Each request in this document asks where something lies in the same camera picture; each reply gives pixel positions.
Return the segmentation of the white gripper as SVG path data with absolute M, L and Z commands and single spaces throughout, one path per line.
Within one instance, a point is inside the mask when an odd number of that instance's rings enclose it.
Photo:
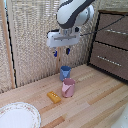
M 63 35 L 59 30 L 49 32 L 47 34 L 47 46 L 50 48 L 53 47 L 62 47 L 67 45 L 77 44 L 80 40 L 80 33 L 73 32 L 68 35 Z M 66 55 L 70 54 L 71 49 L 66 48 Z M 57 50 L 54 49 L 54 57 L 57 57 Z

